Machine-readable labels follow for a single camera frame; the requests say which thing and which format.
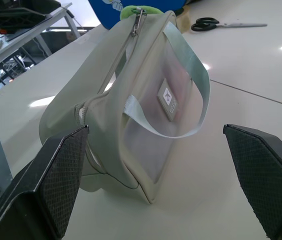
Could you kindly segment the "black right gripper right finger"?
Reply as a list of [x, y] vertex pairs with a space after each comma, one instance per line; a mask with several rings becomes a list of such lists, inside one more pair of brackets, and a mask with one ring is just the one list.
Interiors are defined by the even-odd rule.
[[234, 124], [223, 127], [237, 178], [266, 236], [282, 240], [282, 141]]

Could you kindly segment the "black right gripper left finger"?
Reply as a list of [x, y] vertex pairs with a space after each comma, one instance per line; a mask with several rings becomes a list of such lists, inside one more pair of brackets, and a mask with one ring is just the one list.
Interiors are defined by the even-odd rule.
[[61, 240], [80, 188], [89, 127], [49, 137], [0, 197], [0, 240]]

